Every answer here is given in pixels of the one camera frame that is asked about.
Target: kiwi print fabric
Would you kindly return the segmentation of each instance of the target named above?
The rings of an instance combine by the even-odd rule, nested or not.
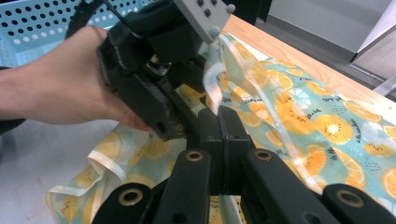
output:
[[[229,34],[203,50],[206,104],[214,113],[219,105],[234,109],[256,147],[274,151],[313,191],[346,183],[396,216],[394,125],[292,62],[257,61]],[[195,114],[204,108],[204,94],[187,86],[177,91]],[[136,182],[152,188],[167,178],[185,146],[184,139],[164,142],[153,133],[119,125],[93,149],[90,166],[46,193],[47,206],[57,223],[90,223],[119,185]],[[238,200],[212,197],[209,222],[221,223],[227,216],[244,222]],[[233,204],[223,207],[233,209],[221,209],[223,201]]]

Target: white wall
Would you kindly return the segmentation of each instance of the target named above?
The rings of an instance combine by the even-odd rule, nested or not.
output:
[[[396,25],[396,0],[392,0],[388,8],[382,14],[381,19],[376,23],[372,32],[364,40],[363,44],[359,48],[358,52],[366,48],[367,45],[371,44],[387,30]]]
[[[273,0],[269,15],[357,52],[391,0]]]

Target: table surface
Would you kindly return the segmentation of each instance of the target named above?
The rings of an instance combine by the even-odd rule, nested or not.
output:
[[[263,54],[289,60],[350,99],[396,123],[396,104],[330,67],[232,17],[226,31]],[[117,123],[49,125],[27,120],[0,136],[0,222],[52,223],[43,194],[88,165],[87,156]]]
[[[342,93],[350,100],[396,125],[396,103],[388,98],[234,16],[230,18],[225,31],[269,57],[284,59],[302,67],[332,90]]]

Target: wooden table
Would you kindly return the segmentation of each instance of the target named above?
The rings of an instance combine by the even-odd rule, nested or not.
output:
[[[225,31],[269,57],[288,60],[302,67],[308,74],[319,79],[331,89],[344,94],[350,100],[355,101],[373,113],[381,115],[384,119],[396,125],[396,103],[388,98],[345,77],[329,66],[318,62],[235,16],[230,18]]]

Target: circular hole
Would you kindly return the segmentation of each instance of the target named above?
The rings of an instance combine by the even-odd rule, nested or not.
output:
[[[190,158],[198,159],[198,158],[200,158],[200,155],[198,153],[192,153],[192,154],[190,154]]]
[[[177,224],[186,223],[186,221],[187,221],[187,217],[183,213],[176,213],[176,214],[173,214],[173,216],[172,216],[173,223],[177,223]]]
[[[356,196],[354,196],[354,195],[352,195],[352,194],[343,193],[343,194],[341,194],[341,197],[342,197],[344,200],[349,201],[349,202],[352,202],[352,203],[357,203],[357,202],[359,201],[359,198],[357,198]]]
[[[187,160],[189,161],[200,161],[204,155],[198,151],[191,151],[187,154]]]
[[[363,199],[359,195],[357,195],[354,192],[351,192],[349,190],[339,189],[336,192],[336,196],[337,196],[338,200],[340,200],[342,203],[345,203],[351,207],[363,207],[364,206]]]
[[[310,224],[320,224],[320,218],[313,214],[313,213],[305,213],[304,215],[305,221],[307,221]]]
[[[139,203],[143,198],[140,189],[126,189],[120,194],[119,203],[124,206],[131,206]]]
[[[127,194],[125,194],[125,196],[123,197],[124,200],[126,201],[133,201],[137,199],[137,193],[135,192],[129,192]]]
[[[269,161],[272,159],[272,155],[264,151],[256,151],[254,155],[261,161]]]
[[[260,157],[260,158],[268,158],[270,155],[268,155],[267,153],[265,153],[265,152],[259,152],[259,153],[257,153],[257,155]]]

